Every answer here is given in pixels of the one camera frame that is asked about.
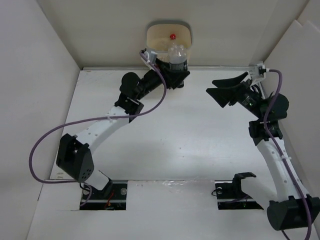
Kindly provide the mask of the red label water bottle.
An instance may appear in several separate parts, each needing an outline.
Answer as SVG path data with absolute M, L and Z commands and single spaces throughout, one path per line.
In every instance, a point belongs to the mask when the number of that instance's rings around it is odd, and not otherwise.
M 183 39 L 178 38 L 176 34 L 171 34 L 169 37 L 164 37 L 160 40 L 160 47 L 163 51 L 166 51 L 174 46 L 186 47 L 187 44 Z

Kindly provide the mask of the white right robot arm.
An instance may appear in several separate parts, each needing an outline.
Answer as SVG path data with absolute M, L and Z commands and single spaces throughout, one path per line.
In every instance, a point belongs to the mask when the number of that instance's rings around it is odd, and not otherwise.
M 275 93 L 264 98 L 260 90 L 254 90 L 255 81 L 248 72 L 227 79 L 213 80 L 213 88 L 206 92 L 222 107 L 239 103 L 256 116 L 249 122 L 249 135 L 263 156 L 273 180 L 275 190 L 263 185 L 252 172 L 234 175 L 231 191 L 235 199 L 251 197 L 266 211 L 271 227 L 276 231 L 306 228 L 311 235 L 312 224 L 320 213 L 320 199 L 313 197 L 300 181 L 285 141 L 279 121 L 287 117 L 289 100 L 280 93 L 283 76 L 279 70 Z

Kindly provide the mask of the small black cap cola bottle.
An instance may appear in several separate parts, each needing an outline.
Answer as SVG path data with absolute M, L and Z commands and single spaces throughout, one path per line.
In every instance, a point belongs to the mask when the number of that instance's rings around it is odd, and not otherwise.
M 169 68 L 172 71 L 186 71 L 188 69 L 188 53 L 181 44 L 173 43 L 168 49 Z

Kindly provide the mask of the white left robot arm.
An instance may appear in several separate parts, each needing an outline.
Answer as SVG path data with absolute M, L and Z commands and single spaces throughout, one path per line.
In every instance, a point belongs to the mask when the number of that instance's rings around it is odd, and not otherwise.
M 94 151 L 115 131 L 131 123 L 141 113 L 140 102 L 162 83 L 165 89 L 176 89 L 190 74 L 188 63 L 155 61 L 155 69 L 143 77 L 134 72 L 121 79 L 120 95 L 105 118 L 97 120 L 85 130 L 70 135 L 66 133 L 59 142 L 56 165 L 78 183 L 88 184 L 99 198 L 107 198 L 112 191 L 112 180 L 95 169 Z

